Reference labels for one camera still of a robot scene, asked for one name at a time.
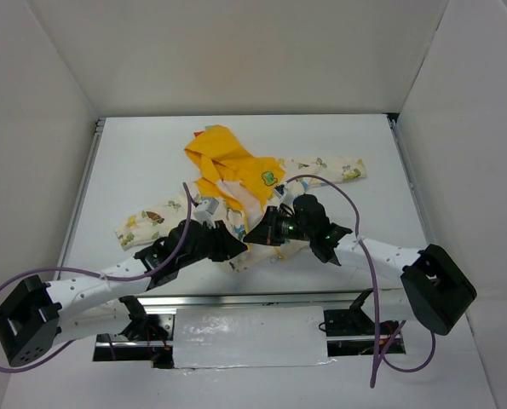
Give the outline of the yellow hooded printed child jacket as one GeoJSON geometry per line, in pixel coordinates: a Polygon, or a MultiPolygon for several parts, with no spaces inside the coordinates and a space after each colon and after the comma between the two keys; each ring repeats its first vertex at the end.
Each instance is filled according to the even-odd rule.
{"type": "Polygon", "coordinates": [[[235,238],[242,239],[261,221],[268,206],[280,204],[277,186],[285,186],[290,196],[296,197],[326,181],[338,184],[366,177],[366,166],[360,158],[256,157],[221,125],[196,134],[185,153],[199,169],[199,179],[117,226],[115,234],[123,250],[150,245],[167,235],[185,219],[188,195],[197,204],[215,199],[218,206],[214,220],[223,221],[235,238]]]}

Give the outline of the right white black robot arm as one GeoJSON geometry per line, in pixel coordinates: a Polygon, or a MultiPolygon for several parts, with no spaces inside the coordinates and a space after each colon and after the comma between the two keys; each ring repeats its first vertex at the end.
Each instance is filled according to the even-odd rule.
{"type": "Polygon", "coordinates": [[[391,281],[394,288],[370,288],[354,300],[351,323],[360,333],[372,332],[381,321],[416,320],[446,336],[477,297],[442,247],[419,250],[358,239],[350,228],[331,222],[324,206],[310,194],[294,199],[291,214],[269,206],[243,241],[267,246],[303,241],[323,263],[358,268],[391,281]]]}

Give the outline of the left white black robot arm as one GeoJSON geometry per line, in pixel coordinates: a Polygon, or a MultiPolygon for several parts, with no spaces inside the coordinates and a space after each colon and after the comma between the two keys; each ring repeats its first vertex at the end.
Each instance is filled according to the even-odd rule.
{"type": "Polygon", "coordinates": [[[164,342],[168,332],[138,295],[170,283],[191,264],[227,262],[247,249],[221,221],[214,227],[182,221],[168,236],[95,276],[24,278],[0,305],[0,343],[8,364],[27,366],[57,344],[104,333],[164,342]]]}

